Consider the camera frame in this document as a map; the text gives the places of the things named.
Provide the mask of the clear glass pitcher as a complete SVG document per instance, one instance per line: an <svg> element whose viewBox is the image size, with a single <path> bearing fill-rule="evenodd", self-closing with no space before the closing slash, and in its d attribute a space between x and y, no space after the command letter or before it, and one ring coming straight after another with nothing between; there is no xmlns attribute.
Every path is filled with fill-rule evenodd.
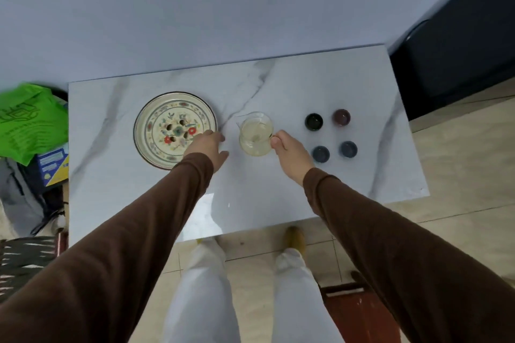
<svg viewBox="0 0 515 343"><path fill-rule="evenodd" d="M274 125L267 114L251 112L237 116L235 122L240 130L238 141L244 153L263 157L270 152Z"/></svg>

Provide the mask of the red stool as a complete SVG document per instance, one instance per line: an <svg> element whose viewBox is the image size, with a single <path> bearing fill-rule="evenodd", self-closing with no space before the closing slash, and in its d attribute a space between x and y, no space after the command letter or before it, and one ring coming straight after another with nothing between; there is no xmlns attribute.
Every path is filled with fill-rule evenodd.
<svg viewBox="0 0 515 343"><path fill-rule="evenodd" d="M401 343L401 330L374 291L360 282L320 288L345 343Z"/></svg>

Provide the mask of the person's right hand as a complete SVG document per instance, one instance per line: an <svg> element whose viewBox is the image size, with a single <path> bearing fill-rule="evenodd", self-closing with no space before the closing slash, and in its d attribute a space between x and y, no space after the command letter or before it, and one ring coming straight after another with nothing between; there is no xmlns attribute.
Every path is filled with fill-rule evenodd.
<svg viewBox="0 0 515 343"><path fill-rule="evenodd" d="M295 149L293 151L277 155L277 157L286 176L301 187L306 174L315 167L312 157L297 139L295 139Z"/></svg>

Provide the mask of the black small tea cup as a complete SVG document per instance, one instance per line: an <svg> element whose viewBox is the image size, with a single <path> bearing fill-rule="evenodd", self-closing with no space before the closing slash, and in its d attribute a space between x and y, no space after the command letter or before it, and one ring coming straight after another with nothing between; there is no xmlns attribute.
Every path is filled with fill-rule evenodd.
<svg viewBox="0 0 515 343"><path fill-rule="evenodd" d="M309 131L319 131L324 124L323 117L318 113L310 113L306 116L304 124Z"/></svg>

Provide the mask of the floral patterned ceramic plate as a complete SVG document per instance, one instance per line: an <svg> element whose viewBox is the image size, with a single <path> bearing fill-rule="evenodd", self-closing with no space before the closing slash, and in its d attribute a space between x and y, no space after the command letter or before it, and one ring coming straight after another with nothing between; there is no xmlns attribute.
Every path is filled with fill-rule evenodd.
<svg viewBox="0 0 515 343"><path fill-rule="evenodd" d="M139 112L133 140L144 161L169 171L182 160L197 135L215 131L217 126L215 113L206 101L187 92L168 92L150 100Z"/></svg>

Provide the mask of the black white patterned cushion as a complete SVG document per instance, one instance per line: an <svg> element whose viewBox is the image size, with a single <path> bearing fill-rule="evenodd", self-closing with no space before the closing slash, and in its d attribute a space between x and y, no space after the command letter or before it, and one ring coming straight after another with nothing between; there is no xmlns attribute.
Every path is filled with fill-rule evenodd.
<svg viewBox="0 0 515 343"><path fill-rule="evenodd" d="M0 304L56 257L54 236L0 240Z"/></svg>

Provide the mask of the blue and yellow box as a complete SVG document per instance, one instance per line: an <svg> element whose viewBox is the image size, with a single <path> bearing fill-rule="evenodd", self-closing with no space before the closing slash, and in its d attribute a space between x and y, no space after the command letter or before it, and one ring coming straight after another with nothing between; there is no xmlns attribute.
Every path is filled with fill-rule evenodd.
<svg viewBox="0 0 515 343"><path fill-rule="evenodd" d="M46 153L35 155L35 159L45 188L54 187L68 180L68 142Z"/></svg>

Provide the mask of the person's left hand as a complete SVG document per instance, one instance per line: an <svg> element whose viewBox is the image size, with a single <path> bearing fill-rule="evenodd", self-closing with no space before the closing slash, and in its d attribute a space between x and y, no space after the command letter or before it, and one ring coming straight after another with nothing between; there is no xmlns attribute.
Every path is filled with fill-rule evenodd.
<svg viewBox="0 0 515 343"><path fill-rule="evenodd" d="M224 135L219 131L206 130L194 137L190 146L184 152L183 158L193 154L203 154L209 158L215 173L215 152L221 151L220 144L225 141Z"/></svg>

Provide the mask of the person's left leg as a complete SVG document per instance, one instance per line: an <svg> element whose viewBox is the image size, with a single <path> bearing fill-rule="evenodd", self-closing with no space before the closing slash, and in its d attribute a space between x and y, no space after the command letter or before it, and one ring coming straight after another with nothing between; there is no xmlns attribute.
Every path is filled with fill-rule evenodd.
<svg viewBox="0 0 515 343"><path fill-rule="evenodd" d="M193 249L168 308L161 343L241 343L225 261L217 241Z"/></svg>

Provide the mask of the person's right forearm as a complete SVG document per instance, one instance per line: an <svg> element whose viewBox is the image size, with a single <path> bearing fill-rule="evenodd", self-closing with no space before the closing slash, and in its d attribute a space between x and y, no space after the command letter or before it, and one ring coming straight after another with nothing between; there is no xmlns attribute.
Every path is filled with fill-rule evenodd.
<svg viewBox="0 0 515 343"><path fill-rule="evenodd" d="M499 275L320 169L303 188L411 343L515 343L515 289Z"/></svg>

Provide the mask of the grey fabric bag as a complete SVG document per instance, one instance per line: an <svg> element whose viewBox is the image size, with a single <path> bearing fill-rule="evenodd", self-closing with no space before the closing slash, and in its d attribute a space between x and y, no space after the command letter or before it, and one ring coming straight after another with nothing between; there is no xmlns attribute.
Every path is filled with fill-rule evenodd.
<svg viewBox="0 0 515 343"><path fill-rule="evenodd" d="M18 237L37 236L47 223L45 204L11 159L0 158L0 202Z"/></svg>

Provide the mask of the person's right yellow shoe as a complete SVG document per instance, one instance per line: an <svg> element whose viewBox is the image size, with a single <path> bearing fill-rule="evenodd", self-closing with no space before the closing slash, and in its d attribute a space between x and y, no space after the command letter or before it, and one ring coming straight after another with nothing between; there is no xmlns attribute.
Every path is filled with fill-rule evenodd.
<svg viewBox="0 0 515 343"><path fill-rule="evenodd" d="M306 238L301 228L289 226L284 234L284 249L294 250L301 257L306 254Z"/></svg>

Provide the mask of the person's left forearm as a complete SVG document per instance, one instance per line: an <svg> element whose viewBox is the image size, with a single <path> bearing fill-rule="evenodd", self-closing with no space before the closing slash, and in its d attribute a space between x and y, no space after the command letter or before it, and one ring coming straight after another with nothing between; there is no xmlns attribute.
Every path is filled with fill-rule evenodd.
<svg viewBox="0 0 515 343"><path fill-rule="evenodd" d="M214 173L188 154L0 305L0 343L127 343Z"/></svg>

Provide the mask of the person's leg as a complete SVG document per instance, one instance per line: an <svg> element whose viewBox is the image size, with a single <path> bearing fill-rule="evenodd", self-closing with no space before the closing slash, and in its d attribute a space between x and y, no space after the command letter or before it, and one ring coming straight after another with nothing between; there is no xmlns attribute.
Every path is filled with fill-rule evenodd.
<svg viewBox="0 0 515 343"><path fill-rule="evenodd" d="M344 343L297 249L275 261L273 343Z"/></svg>
<svg viewBox="0 0 515 343"><path fill-rule="evenodd" d="M241 343L225 261L217 241L193 249L168 308L161 343Z"/></svg>

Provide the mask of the green plastic bag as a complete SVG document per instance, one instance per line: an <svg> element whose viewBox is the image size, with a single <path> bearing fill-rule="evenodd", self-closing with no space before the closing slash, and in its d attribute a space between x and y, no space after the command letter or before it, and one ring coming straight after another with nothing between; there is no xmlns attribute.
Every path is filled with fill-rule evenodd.
<svg viewBox="0 0 515 343"><path fill-rule="evenodd" d="M67 98L62 90L28 82L0 90L0 159L28 165L68 143Z"/></svg>

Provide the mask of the person's right leg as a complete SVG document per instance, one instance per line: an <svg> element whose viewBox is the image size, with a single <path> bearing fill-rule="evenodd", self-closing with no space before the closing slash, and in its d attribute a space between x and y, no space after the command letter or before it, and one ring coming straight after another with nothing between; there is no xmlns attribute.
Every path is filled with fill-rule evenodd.
<svg viewBox="0 0 515 343"><path fill-rule="evenodd" d="M344 343L297 249L275 261L273 343Z"/></svg>

